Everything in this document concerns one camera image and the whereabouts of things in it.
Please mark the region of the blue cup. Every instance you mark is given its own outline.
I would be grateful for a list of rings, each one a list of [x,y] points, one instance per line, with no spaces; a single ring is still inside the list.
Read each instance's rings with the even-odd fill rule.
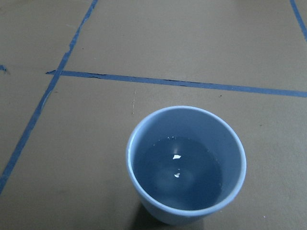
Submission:
[[[247,171],[235,131],[217,115],[183,105],[157,110],[135,127],[126,165],[145,209],[168,225],[192,223],[227,206]]]

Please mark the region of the brown paper table cover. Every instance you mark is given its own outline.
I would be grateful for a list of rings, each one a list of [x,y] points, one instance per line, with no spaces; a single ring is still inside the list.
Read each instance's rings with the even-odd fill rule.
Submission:
[[[248,164],[236,199],[184,229],[306,229],[306,1],[1,1],[1,229],[171,229],[125,148],[173,105],[225,120]]]

